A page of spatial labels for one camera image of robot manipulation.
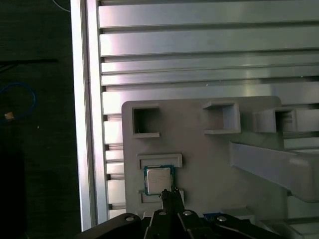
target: black surface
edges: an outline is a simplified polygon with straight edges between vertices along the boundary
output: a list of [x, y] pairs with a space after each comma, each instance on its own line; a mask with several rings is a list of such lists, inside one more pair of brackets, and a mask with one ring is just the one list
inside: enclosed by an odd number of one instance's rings
[[[68, 0], [59, 3], [70, 7]], [[0, 61], [58, 60], [21, 64], [0, 74], [0, 88], [23, 82], [37, 96], [30, 115], [0, 124], [0, 138], [23, 154], [29, 238], [72, 238], [81, 231], [81, 225], [70, 13], [50, 0], [0, 1], [0, 22]], [[18, 115], [31, 103], [26, 89], [11, 87], [0, 94], [0, 117], [8, 112]], [[9, 189], [14, 180], [20, 182], [22, 178], [20, 166], [18, 162], [11, 164], [7, 157], [0, 158], [2, 187]], [[12, 237], [3, 234], [1, 238]]]

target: screw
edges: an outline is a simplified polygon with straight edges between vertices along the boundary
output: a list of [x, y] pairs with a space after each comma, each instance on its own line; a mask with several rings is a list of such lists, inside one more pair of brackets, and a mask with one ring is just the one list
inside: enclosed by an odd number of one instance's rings
[[217, 220], [220, 221], [220, 222], [227, 221], [227, 219], [225, 217], [223, 217], [223, 216], [218, 217]]
[[190, 216], [190, 215], [191, 215], [191, 211], [185, 211], [183, 214], [184, 214], [185, 216]]
[[133, 217], [128, 217], [128, 218], [125, 218], [126, 221], [128, 222], [131, 222], [131, 221], [134, 221], [134, 218]]

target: square cutout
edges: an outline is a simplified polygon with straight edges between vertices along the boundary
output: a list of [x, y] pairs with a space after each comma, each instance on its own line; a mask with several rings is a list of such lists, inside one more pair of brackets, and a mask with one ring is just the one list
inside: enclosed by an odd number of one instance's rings
[[205, 134], [240, 133], [239, 107], [236, 102], [208, 102], [202, 107], [212, 115], [213, 121], [209, 123], [210, 129]]
[[160, 109], [158, 106], [140, 106], [132, 108], [132, 129], [134, 138], [159, 137], [158, 124]]

